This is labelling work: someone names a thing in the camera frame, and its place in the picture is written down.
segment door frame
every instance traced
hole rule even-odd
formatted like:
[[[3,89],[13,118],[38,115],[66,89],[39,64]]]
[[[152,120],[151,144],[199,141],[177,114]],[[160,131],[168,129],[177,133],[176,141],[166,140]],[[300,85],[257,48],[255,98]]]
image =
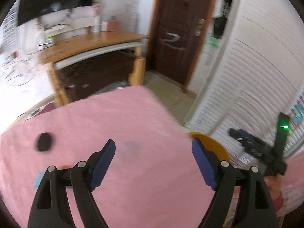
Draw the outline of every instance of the door frame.
[[[196,52],[194,54],[192,63],[190,65],[188,74],[187,74],[187,78],[185,83],[183,84],[183,91],[184,92],[188,92],[187,86],[191,80],[192,74],[194,72],[194,69],[197,65],[197,61],[198,58],[200,56],[200,53],[202,51],[203,45],[204,45],[204,41],[205,41],[205,37],[206,37],[206,33],[208,30],[208,27],[210,25],[210,22],[212,20],[212,13],[214,10],[214,5],[215,5],[215,0],[210,0],[210,4],[209,4],[209,8],[208,8],[208,12],[207,12],[207,18],[206,18],[206,23],[204,28],[202,29],[202,33],[199,39],[199,43],[196,49]],[[156,45],[156,36],[157,36],[157,31],[158,31],[158,27],[159,27],[159,21],[161,18],[161,11],[163,9],[164,6],[164,0],[155,0],[154,3],[154,11],[153,11],[153,16],[152,16],[152,21],[151,21],[151,26],[150,26],[150,32],[149,32],[149,42],[148,42],[148,47],[147,47],[147,54],[146,54],[146,65],[147,65],[147,69],[149,70],[152,66],[152,54]]]

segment blue rubber fingertip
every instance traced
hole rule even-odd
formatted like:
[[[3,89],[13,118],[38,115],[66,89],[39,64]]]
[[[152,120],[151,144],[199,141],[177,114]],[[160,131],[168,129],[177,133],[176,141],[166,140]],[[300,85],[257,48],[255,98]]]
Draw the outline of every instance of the blue rubber fingertip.
[[[95,188],[99,187],[107,173],[107,170],[112,162],[112,159],[115,155],[116,146],[114,141],[108,146],[105,150],[104,154],[101,156],[100,160],[96,164],[93,172],[92,172],[92,181],[91,181],[91,188],[94,190]]]
[[[215,181],[215,171],[201,148],[200,141],[198,139],[194,139],[192,141],[192,153],[205,183],[215,191],[218,185]]]

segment brown door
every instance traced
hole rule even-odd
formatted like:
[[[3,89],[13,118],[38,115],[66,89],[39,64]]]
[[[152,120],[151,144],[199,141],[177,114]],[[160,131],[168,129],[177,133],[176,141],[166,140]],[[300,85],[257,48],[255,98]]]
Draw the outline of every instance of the brown door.
[[[204,28],[210,0],[163,2],[151,67],[184,84]]]

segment red bracelet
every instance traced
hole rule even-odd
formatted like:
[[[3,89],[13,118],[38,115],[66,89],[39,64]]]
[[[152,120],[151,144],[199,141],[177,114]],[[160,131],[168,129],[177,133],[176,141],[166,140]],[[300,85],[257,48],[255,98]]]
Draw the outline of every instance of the red bracelet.
[[[273,202],[273,206],[275,207],[275,211],[279,211],[284,204],[284,199],[282,196],[282,192],[280,193],[280,196]]]

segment table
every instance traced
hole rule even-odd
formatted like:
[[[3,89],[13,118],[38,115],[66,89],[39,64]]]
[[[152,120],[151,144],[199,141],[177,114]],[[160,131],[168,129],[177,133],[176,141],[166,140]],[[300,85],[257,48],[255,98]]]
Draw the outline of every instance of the table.
[[[112,51],[135,48],[136,60],[129,81],[131,85],[142,85],[145,59],[141,57],[142,43],[140,41],[146,38],[148,38],[147,35],[126,31],[90,33],[65,39],[40,51],[40,64],[48,65],[49,77],[58,104],[60,106],[66,105],[69,103],[69,99],[60,84],[57,70],[78,61]]]

